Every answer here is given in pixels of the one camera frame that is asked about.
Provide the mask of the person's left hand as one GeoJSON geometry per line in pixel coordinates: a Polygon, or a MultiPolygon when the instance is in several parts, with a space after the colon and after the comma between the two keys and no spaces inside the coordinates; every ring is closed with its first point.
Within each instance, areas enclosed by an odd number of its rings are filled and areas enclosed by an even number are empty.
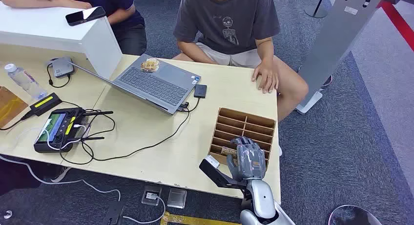
{"type": "Polygon", "coordinates": [[[254,69],[251,81],[259,80],[258,89],[262,93],[272,93],[279,85],[278,75],[273,66],[272,60],[262,60],[262,62],[254,69]]]}

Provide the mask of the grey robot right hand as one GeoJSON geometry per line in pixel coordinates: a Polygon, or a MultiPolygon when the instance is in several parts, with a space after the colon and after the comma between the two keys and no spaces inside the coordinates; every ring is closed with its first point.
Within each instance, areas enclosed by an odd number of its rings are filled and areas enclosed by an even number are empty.
{"type": "Polygon", "coordinates": [[[263,179],[266,173],[266,161],[264,150],[247,137],[238,137],[230,141],[236,144],[237,165],[233,156],[227,154],[227,165],[236,181],[263,179]]]}

